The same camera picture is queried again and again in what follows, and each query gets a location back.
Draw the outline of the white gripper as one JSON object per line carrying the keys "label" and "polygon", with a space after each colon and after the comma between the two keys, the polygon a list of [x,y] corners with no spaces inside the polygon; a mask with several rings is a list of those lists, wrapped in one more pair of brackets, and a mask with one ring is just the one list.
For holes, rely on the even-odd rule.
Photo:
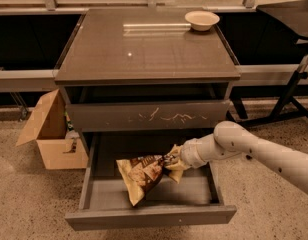
{"label": "white gripper", "polygon": [[169,161],[178,161],[180,158],[185,163],[170,164],[165,166],[165,174],[176,183],[181,181],[183,172],[191,168],[199,168],[206,164],[198,152],[196,138],[186,141],[183,146],[174,145],[167,154]]}

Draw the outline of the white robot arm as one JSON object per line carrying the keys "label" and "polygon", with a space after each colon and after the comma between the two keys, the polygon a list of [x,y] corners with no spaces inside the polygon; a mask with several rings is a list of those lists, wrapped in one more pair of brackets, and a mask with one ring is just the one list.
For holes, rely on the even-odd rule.
{"label": "white robot arm", "polygon": [[218,123],[212,134],[175,145],[164,156],[166,168],[184,171],[210,161],[247,154],[308,194],[308,154],[259,138],[237,123]]}

